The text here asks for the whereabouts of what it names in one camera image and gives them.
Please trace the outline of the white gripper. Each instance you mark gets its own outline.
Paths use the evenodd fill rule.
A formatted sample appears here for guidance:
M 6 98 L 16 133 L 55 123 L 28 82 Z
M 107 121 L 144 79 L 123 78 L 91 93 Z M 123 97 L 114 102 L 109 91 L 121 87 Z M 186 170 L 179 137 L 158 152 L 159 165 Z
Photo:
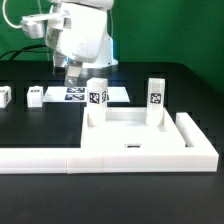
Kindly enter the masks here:
M 53 65 L 64 68 L 65 56 L 78 62 L 94 62 L 102 46 L 106 21 L 106 13 L 96 8 L 60 4 L 57 18 L 48 20 L 45 37 L 46 45 L 55 50 Z M 76 87 L 81 71 L 80 63 L 70 64 L 64 84 Z

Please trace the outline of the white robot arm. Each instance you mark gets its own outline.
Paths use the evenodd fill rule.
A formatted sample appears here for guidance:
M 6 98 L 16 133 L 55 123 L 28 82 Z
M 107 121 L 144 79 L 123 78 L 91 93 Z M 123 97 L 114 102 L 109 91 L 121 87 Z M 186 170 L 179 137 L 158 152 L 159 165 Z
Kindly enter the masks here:
M 53 74 L 75 87 L 79 78 L 107 77 L 118 68 L 107 12 L 114 0 L 50 0 L 46 45 L 53 50 Z

